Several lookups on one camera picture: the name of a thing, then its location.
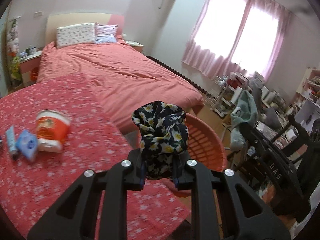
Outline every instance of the paper cup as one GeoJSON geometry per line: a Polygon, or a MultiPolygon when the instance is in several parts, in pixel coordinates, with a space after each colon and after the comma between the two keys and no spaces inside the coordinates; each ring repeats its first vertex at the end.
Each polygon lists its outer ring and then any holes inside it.
{"type": "Polygon", "coordinates": [[[37,118],[38,150],[60,153],[67,137],[71,120],[64,114],[43,110],[37,118]]]}

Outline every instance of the wall outlet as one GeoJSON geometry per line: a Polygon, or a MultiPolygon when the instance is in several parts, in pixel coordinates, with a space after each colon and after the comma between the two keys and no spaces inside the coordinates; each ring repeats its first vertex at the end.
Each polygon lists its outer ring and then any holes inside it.
{"type": "Polygon", "coordinates": [[[33,14],[33,17],[34,18],[37,18],[37,17],[41,17],[41,16],[43,16],[44,15],[44,11],[38,11],[38,12],[35,12],[34,14],[33,14]]]}

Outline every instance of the baseboard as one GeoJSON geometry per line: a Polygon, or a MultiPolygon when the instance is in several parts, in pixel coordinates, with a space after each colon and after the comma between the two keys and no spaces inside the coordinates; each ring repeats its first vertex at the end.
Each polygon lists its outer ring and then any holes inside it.
{"type": "Polygon", "coordinates": [[[193,85],[196,89],[198,89],[201,93],[206,94],[207,91],[205,91],[202,87],[199,87],[196,83],[194,83],[192,80],[188,79],[184,75],[182,75],[180,72],[176,71],[175,69],[169,67],[168,65],[162,63],[160,60],[157,60],[154,57],[147,56],[148,59],[153,60],[154,62],[158,63],[160,66],[165,67],[166,69],[170,70],[171,72],[175,73],[177,76],[182,77],[186,81],[188,81],[191,85],[193,85]]]}

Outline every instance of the black floral cloth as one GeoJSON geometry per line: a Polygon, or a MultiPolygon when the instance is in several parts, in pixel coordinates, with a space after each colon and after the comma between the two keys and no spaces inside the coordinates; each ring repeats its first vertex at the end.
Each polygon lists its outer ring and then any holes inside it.
{"type": "Polygon", "coordinates": [[[172,177],[172,156],[188,149],[189,132],[182,108],[155,101],[140,107],[132,120],[141,132],[141,156],[150,180],[172,177]]]}

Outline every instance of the headboard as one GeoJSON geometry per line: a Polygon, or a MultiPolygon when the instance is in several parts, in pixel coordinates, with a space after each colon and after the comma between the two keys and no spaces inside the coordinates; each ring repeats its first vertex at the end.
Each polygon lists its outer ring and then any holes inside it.
{"type": "Polygon", "coordinates": [[[45,31],[45,44],[57,40],[57,28],[80,23],[100,23],[105,25],[118,24],[117,35],[122,34],[124,17],[107,13],[68,13],[48,17],[45,31]]]}

